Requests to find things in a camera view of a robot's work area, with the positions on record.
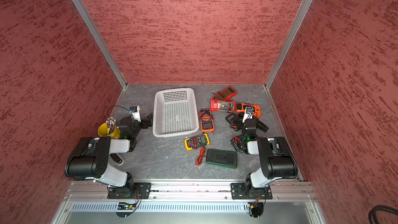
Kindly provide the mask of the small black multimeter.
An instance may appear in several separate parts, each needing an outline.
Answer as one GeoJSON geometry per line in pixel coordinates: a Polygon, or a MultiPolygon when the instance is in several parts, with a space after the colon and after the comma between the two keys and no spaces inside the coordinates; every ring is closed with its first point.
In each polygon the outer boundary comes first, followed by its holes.
{"type": "Polygon", "coordinates": [[[230,125],[230,128],[239,131],[241,130],[243,126],[243,113],[237,114],[237,113],[231,113],[227,115],[226,121],[230,125]]]}

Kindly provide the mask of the green multimeter DT9205A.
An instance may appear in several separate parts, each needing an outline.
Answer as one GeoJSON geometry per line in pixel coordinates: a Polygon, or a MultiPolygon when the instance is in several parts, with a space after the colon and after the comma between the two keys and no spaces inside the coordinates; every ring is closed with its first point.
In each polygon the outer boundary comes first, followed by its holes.
{"type": "Polygon", "coordinates": [[[249,140],[245,138],[243,135],[232,135],[230,139],[230,143],[234,147],[234,149],[240,153],[248,154],[247,143],[249,140]]]}

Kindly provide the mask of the white plastic perforated basket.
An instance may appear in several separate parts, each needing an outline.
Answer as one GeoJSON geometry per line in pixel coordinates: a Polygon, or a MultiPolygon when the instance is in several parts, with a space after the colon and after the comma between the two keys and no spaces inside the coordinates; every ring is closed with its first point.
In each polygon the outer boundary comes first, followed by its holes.
{"type": "Polygon", "coordinates": [[[194,90],[176,88],[155,94],[153,135],[157,138],[190,135],[199,130],[194,90]]]}

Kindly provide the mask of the orange black multimeter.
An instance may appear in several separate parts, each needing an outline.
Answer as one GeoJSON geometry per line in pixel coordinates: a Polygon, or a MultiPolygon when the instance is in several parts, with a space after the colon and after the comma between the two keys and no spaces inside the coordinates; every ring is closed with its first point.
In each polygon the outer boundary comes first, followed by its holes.
{"type": "Polygon", "coordinates": [[[203,108],[199,110],[199,123],[203,133],[214,133],[214,119],[209,108],[203,108]]]}

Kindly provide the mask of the yellow multimeter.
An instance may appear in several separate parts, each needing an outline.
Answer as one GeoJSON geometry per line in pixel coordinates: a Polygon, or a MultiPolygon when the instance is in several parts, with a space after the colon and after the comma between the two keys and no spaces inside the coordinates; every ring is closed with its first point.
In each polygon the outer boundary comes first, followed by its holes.
{"type": "Polygon", "coordinates": [[[208,146],[210,144],[208,135],[206,133],[202,133],[201,135],[197,135],[188,139],[185,139],[184,145],[187,151],[198,149],[200,147],[208,146]]]}

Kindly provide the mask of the red probe leads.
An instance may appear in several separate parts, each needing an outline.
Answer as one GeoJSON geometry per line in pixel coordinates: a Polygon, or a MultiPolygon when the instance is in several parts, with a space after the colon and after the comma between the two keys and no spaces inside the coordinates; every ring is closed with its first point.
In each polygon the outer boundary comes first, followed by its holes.
{"type": "Polygon", "coordinates": [[[200,166],[203,163],[204,158],[206,158],[206,148],[201,147],[200,154],[198,155],[198,157],[195,160],[196,166],[200,166]]]}

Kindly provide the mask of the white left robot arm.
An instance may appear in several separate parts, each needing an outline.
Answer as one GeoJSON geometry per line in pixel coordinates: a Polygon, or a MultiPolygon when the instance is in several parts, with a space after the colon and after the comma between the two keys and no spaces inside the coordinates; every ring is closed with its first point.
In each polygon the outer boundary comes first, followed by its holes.
{"type": "Polygon", "coordinates": [[[109,118],[98,128],[98,137],[81,138],[68,157],[65,176],[76,180],[89,180],[108,185],[109,199],[140,197],[130,173],[112,166],[109,159],[123,164],[120,153],[133,152],[137,136],[142,129],[153,126],[153,113],[140,119],[138,112],[120,120],[109,118]]]}

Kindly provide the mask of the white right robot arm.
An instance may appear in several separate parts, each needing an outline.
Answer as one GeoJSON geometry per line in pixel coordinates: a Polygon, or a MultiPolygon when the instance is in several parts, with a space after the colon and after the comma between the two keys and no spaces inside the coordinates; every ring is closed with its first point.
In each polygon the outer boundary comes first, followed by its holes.
{"type": "Polygon", "coordinates": [[[265,132],[266,126],[257,118],[243,122],[241,148],[244,153],[258,155],[260,167],[250,173],[245,181],[244,193],[250,197],[264,194],[270,184],[280,179],[295,179],[298,168],[287,141],[283,137],[265,138],[257,131],[265,132]]]}

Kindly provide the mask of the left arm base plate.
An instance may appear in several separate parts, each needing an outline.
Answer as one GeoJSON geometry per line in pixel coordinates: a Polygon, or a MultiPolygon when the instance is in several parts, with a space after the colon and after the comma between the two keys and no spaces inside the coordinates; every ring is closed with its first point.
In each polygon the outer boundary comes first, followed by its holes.
{"type": "Polygon", "coordinates": [[[148,199],[151,191],[152,183],[134,183],[132,187],[108,187],[108,199],[148,199]]]}

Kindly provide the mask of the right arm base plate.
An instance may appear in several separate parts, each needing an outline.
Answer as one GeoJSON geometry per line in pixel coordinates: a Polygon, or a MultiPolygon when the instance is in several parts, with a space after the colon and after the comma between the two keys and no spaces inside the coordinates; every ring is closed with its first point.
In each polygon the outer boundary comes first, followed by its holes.
{"type": "Polygon", "coordinates": [[[254,188],[246,183],[231,183],[231,195],[233,200],[271,200],[272,191],[269,187],[254,188]]]}

